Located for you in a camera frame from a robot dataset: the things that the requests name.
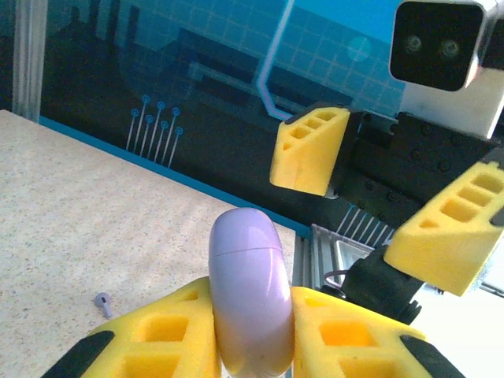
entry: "lavender egg-shaped object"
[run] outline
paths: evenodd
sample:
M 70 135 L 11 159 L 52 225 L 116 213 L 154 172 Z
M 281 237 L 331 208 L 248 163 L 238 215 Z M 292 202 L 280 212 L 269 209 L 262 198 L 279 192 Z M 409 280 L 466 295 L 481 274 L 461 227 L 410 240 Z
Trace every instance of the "lavender egg-shaped object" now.
M 256 209 L 217 218 L 209 244 L 217 347 L 233 378 L 280 376 L 294 353 L 294 317 L 275 226 Z

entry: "yellow foam gripper pad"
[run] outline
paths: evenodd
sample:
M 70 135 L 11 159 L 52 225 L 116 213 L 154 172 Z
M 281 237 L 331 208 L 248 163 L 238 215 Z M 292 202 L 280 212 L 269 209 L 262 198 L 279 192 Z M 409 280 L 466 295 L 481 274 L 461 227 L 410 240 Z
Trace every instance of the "yellow foam gripper pad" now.
M 477 287 L 503 235 L 503 162 L 496 148 L 438 193 L 395 233 L 384 260 L 455 295 Z
M 403 323 L 305 287 L 291 289 L 294 378 L 429 378 L 401 336 L 424 340 Z
M 83 378 L 221 377 L 208 277 L 96 328 L 113 332 Z
M 324 107 L 282 122 L 272 158 L 271 184 L 324 196 L 349 119 L 348 109 Z

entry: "speckled countertop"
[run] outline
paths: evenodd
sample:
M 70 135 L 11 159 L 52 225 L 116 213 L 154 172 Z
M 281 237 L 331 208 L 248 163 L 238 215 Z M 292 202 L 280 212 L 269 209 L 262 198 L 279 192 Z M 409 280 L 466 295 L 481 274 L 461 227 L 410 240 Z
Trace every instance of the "speckled countertop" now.
M 208 274 L 233 206 L 0 111 L 0 376 L 38 377 L 105 322 Z M 295 233 L 276 226 L 289 274 Z

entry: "blue-tipped pin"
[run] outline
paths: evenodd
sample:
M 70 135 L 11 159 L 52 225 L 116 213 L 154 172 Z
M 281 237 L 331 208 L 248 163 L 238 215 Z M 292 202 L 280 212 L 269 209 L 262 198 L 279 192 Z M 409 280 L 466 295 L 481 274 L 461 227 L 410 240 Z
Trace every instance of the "blue-tipped pin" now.
M 169 169 L 172 167 L 172 160 L 173 160 L 173 155 L 175 154 L 176 143 L 179 140 L 179 136 L 181 136 L 182 134 L 183 134 L 183 128 L 178 127 L 175 129 L 175 142 L 173 142 L 172 154 L 170 155 L 170 160 L 168 162 Z
M 157 141 L 157 148 L 156 148 L 156 154 L 154 155 L 154 162 L 158 159 L 159 147 L 161 146 L 161 140 L 163 139 L 163 134 L 165 133 L 167 128 L 168 128 L 168 122 L 163 120 L 161 122 L 161 134 L 159 135 L 159 140 Z
M 152 117 L 150 114 L 147 117 L 145 117 L 146 126 L 145 126 L 145 132 L 143 133 L 142 149 L 140 150 L 140 156 L 143 155 L 143 148 L 145 147 L 145 140 L 147 139 L 147 133 L 149 132 L 149 126 L 150 126 L 150 124 L 152 124 L 153 121 L 154 121 L 154 117 Z
M 126 150 L 129 150 L 129 143 L 132 140 L 133 126 L 135 125 L 135 119 L 140 114 L 138 109 L 132 109 L 132 124 L 129 126 L 128 142 L 126 143 Z
M 163 157 L 161 158 L 161 165 L 163 165 L 163 163 L 165 162 L 166 152 L 168 151 L 168 145 L 170 143 L 170 139 L 172 138 L 173 126 L 175 125 L 176 118 L 180 115 L 180 109 L 173 108 L 172 115 L 173 115 L 172 124 L 170 124 L 170 131 L 168 133 L 168 138 L 166 139 L 165 150 L 163 151 Z
M 158 130 L 159 118 L 161 117 L 161 112 L 166 107 L 166 104 L 163 101 L 160 101 L 157 103 L 156 107 L 157 107 L 156 122 L 154 123 L 154 130 L 152 131 L 152 136 L 150 137 L 149 152 L 147 153 L 147 156 L 146 156 L 147 159 L 150 157 L 150 152 L 152 150 L 152 145 L 154 143 L 154 137 L 156 135 L 156 131 Z
M 144 96 L 142 96 L 142 102 L 143 102 L 142 114 L 140 114 L 139 128 L 136 131 L 135 146 L 133 147 L 133 152 L 136 152 L 136 146 L 139 142 L 140 129 L 142 128 L 143 123 L 143 115 L 145 114 L 145 108 L 147 107 L 147 104 L 150 102 L 150 97 L 145 94 Z

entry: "camera lens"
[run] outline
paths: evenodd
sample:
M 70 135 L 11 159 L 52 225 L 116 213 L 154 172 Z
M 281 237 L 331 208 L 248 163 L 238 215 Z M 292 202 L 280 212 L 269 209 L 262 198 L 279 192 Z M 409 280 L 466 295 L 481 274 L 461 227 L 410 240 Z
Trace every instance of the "camera lens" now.
M 406 38 L 406 52 L 409 54 L 417 53 L 422 48 L 422 40 L 416 35 L 410 35 Z
M 441 55 L 445 59 L 453 59 L 460 52 L 460 46 L 452 39 L 448 39 L 441 43 Z

